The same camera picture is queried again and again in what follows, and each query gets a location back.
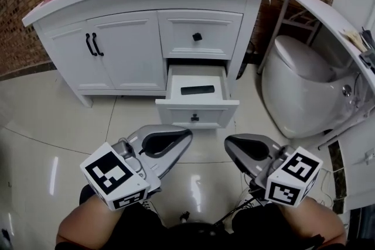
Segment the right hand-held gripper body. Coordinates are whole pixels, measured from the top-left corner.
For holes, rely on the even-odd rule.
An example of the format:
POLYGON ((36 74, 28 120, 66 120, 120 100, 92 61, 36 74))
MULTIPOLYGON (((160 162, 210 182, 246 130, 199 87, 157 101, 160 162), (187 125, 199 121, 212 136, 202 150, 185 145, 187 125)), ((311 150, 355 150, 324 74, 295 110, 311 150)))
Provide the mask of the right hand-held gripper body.
POLYGON ((312 189, 323 161, 303 147, 286 146, 255 177, 265 189, 264 198, 288 207, 297 207, 312 189))

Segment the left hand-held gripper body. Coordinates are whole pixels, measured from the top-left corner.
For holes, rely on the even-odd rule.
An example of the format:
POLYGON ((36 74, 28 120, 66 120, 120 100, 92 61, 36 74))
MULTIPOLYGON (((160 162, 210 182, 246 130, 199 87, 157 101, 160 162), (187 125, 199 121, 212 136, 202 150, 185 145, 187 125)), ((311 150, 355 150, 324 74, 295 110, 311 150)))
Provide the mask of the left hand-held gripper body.
POLYGON ((100 200, 117 211, 143 203, 160 188, 159 159, 122 138, 104 143, 80 167, 100 200))

